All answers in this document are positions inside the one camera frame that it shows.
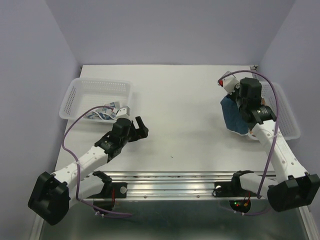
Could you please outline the white blue print towel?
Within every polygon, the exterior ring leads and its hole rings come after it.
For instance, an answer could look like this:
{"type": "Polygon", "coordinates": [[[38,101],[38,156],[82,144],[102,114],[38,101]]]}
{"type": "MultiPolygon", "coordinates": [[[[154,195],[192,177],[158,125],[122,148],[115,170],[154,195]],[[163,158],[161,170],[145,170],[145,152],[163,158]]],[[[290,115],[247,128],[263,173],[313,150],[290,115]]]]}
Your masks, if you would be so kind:
{"type": "Polygon", "coordinates": [[[95,108],[88,112],[83,118],[90,120],[110,121],[116,120],[118,110],[121,108],[119,101],[105,103],[104,107],[95,108]]]}

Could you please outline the dark blue towel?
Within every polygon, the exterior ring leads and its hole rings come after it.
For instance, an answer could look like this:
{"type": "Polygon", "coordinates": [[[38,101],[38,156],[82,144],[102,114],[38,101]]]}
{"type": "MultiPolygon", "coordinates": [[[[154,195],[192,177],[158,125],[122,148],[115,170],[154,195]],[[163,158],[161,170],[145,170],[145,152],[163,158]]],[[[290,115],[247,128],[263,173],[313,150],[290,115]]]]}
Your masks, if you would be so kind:
{"type": "Polygon", "coordinates": [[[226,128],[240,136],[246,136],[249,134],[249,127],[247,123],[242,119],[242,116],[239,113],[237,104],[232,101],[230,98],[225,96],[220,101],[223,119],[226,128]]]}

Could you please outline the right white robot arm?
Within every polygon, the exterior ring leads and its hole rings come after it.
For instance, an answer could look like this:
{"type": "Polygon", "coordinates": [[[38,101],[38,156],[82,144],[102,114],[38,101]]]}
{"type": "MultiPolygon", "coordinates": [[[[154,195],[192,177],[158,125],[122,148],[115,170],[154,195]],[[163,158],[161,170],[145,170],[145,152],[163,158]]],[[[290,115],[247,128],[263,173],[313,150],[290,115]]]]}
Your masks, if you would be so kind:
{"type": "Polygon", "coordinates": [[[254,78],[236,81],[230,94],[236,103],[241,118],[268,154],[276,175],[269,180],[252,171],[238,171],[233,174],[230,189],[235,195],[246,191],[268,200],[276,212],[310,205],[320,188],[320,178],[299,163],[281,131],[273,110],[262,103],[262,85],[254,78]]]}

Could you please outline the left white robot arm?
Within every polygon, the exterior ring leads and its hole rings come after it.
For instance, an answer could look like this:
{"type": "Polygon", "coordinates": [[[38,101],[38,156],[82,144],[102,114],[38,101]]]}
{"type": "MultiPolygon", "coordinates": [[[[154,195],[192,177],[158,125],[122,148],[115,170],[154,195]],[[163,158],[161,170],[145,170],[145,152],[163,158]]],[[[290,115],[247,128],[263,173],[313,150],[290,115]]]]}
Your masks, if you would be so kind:
{"type": "Polygon", "coordinates": [[[87,181],[87,176],[117,157],[127,143],[148,137],[149,130],[141,117],[135,118],[138,128],[126,118],[119,118],[107,132],[82,157],[65,168],[53,173],[43,172],[37,178],[32,190],[28,207],[43,218],[48,224],[56,225],[67,214],[73,201],[82,202],[97,193],[106,197],[111,193],[108,176],[98,172],[93,176],[99,178],[95,185],[80,196],[80,182],[87,181]]]}

